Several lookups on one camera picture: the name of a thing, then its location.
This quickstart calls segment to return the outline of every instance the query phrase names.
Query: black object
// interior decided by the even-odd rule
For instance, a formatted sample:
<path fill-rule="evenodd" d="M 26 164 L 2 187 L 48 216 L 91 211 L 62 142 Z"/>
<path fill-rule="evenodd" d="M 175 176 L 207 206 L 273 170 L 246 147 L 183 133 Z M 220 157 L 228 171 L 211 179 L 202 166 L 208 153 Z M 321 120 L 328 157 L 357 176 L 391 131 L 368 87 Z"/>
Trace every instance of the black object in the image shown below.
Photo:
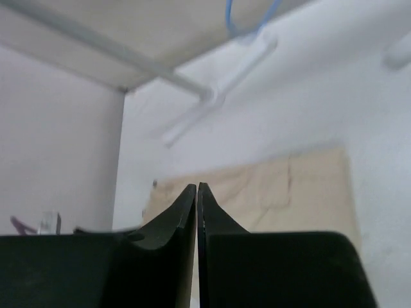
<path fill-rule="evenodd" d="M 248 233 L 204 183 L 197 215 L 201 308 L 377 307 L 342 234 Z"/>
<path fill-rule="evenodd" d="M 0 237 L 0 307 L 188 307 L 195 195 L 139 230 Z"/>
<path fill-rule="evenodd" d="M 0 308 L 189 307 L 196 186 L 140 229 L 0 237 Z M 201 308 L 377 307 L 334 232 L 251 234 L 197 194 Z"/>

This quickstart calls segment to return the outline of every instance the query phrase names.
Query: beige poster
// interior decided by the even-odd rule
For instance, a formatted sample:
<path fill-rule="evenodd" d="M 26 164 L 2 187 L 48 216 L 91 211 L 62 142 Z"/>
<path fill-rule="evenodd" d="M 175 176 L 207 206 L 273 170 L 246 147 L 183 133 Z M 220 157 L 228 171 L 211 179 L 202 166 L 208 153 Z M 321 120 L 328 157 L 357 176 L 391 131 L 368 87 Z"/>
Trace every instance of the beige poster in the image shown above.
<path fill-rule="evenodd" d="M 170 206 L 187 184 L 206 182 L 219 205 L 248 231 L 337 231 L 360 251 L 349 179 L 340 148 L 183 176 L 153 188 L 144 222 Z M 196 258 L 192 297 L 198 299 Z"/>

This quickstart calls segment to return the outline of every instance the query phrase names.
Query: blue cable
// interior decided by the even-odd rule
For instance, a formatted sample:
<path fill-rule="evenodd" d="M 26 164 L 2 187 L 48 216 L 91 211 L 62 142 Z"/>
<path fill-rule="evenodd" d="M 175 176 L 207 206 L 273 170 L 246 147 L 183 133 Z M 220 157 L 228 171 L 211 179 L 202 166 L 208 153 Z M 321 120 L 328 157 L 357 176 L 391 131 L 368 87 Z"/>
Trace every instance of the blue cable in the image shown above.
<path fill-rule="evenodd" d="M 231 21 L 232 0 L 227 0 L 227 2 L 225 3 L 225 26 L 229 30 L 229 33 L 232 37 L 240 37 L 251 33 L 257 33 L 274 16 L 275 11 L 277 11 L 278 6 L 281 4 L 281 1 L 282 0 L 274 0 L 270 8 L 268 8 L 267 12 L 264 14 L 262 20 L 255 28 L 238 29 L 236 25 Z"/>

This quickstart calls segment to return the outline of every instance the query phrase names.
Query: white pipe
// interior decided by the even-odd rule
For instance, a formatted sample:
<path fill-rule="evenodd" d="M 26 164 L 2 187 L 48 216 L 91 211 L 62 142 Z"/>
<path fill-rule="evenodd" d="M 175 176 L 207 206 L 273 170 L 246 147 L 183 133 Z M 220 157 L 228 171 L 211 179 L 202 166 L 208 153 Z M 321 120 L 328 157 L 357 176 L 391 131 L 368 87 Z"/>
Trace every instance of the white pipe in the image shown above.
<path fill-rule="evenodd" d="M 260 61 L 277 47 L 277 44 L 277 37 L 263 30 L 253 41 L 237 67 L 217 81 L 218 95 L 225 96 L 235 88 Z"/>
<path fill-rule="evenodd" d="M 253 68 L 277 47 L 277 43 L 277 37 L 263 30 L 256 40 L 253 41 L 249 51 L 241 59 L 237 67 L 218 80 L 215 87 L 212 87 L 214 89 L 214 96 L 201 100 L 198 106 L 185 113 L 175 125 L 163 134 L 162 139 L 165 145 L 168 147 L 173 146 L 192 126 L 205 118 L 213 110 L 221 107 L 227 93 L 243 81 Z"/>
<path fill-rule="evenodd" d="M 209 87 L 199 85 L 194 81 L 175 74 L 172 69 L 160 65 L 141 53 L 117 43 L 62 14 L 56 13 L 46 6 L 31 0 L 0 0 L 0 4 L 52 30 L 59 31 L 72 39 L 82 42 L 97 51 L 128 63 L 137 69 L 151 72 L 180 88 L 199 95 L 201 99 L 208 98 L 212 94 L 212 90 Z"/>

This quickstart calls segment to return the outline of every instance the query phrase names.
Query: white ceiling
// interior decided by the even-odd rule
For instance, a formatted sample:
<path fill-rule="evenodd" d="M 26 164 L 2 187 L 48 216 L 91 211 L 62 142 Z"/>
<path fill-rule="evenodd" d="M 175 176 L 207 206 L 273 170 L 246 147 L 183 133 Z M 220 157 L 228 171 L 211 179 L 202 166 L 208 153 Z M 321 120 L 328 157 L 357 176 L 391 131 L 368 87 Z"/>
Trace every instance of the white ceiling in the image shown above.
<path fill-rule="evenodd" d="M 234 0 L 242 25 L 258 22 L 273 0 Z M 277 16 L 311 0 L 283 1 Z M 37 0 L 133 50 L 176 67 L 225 42 L 225 0 Z M 153 76 L 137 71 L 0 7 L 0 42 L 119 88 Z"/>

